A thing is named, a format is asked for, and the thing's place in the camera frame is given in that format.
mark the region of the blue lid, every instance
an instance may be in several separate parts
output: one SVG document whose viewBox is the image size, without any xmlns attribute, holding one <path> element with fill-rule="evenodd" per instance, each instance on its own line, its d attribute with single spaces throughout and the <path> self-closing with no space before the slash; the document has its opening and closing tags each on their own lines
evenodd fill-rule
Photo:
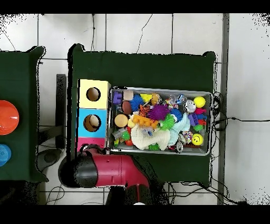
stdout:
<svg viewBox="0 0 270 224">
<path fill-rule="evenodd" d="M 0 144 L 0 166 L 5 165 L 5 163 L 11 158 L 11 149 L 4 144 Z"/>
</svg>

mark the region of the yellow ball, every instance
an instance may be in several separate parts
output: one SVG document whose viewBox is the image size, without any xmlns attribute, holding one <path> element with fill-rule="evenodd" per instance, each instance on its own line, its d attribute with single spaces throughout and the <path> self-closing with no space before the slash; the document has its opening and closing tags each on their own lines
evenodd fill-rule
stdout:
<svg viewBox="0 0 270 224">
<path fill-rule="evenodd" d="M 197 108 L 201 108 L 205 105 L 204 97 L 195 97 L 193 100 Z"/>
<path fill-rule="evenodd" d="M 192 143 L 194 145 L 201 145 L 204 142 L 204 138 L 200 134 L 194 134 L 192 137 Z"/>
</svg>

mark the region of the yellow box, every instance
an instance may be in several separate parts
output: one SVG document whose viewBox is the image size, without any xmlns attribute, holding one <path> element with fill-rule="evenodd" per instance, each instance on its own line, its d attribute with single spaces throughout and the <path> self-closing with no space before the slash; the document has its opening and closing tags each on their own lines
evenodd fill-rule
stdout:
<svg viewBox="0 0 270 224">
<path fill-rule="evenodd" d="M 80 79 L 79 107 L 85 109 L 107 109 L 110 84 L 107 81 Z"/>
</svg>

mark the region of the green cloth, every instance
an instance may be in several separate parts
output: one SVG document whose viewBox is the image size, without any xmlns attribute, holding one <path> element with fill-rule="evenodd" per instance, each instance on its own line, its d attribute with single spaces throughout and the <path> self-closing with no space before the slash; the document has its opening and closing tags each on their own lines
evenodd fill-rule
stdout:
<svg viewBox="0 0 270 224">
<path fill-rule="evenodd" d="M 37 62 L 43 47 L 27 52 L 0 52 L 0 100 L 11 102 L 19 112 L 12 133 L 0 135 L 10 147 L 11 159 L 0 167 L 0 180 L 47 181 L 35 166 L 37 149 Z"/>
<path fill-rule="evenodd" d="M 75 144 L 78 79 L 106 80 L 118 87 L 213 92 L 213 52 L 207 52 L 203 56 L 84 52 L 83 46 L 77 44 L 70 48 L 70 53 L 73 65 L 72 73 L 69 71 L 69 75 L 72 75 L 72 149 Z M 209 184 L 209 155 L 128 154 L 134 155 L 142 166 L 147 166 L 149 161 L 160 182 L 196 181 L 205 186 Z"/>
</svg>

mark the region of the orange bowl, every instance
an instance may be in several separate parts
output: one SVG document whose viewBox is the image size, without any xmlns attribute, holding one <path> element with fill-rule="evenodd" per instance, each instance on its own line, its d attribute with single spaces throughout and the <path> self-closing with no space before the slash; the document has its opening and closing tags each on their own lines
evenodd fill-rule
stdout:
<svg viewBox="0 0 270 224">
<path fill-rule="evenodd" d="M 0 100 L 0 135 L 13 132 L 19 123 L 16 107 L 6 100 Z"/>
</svg>

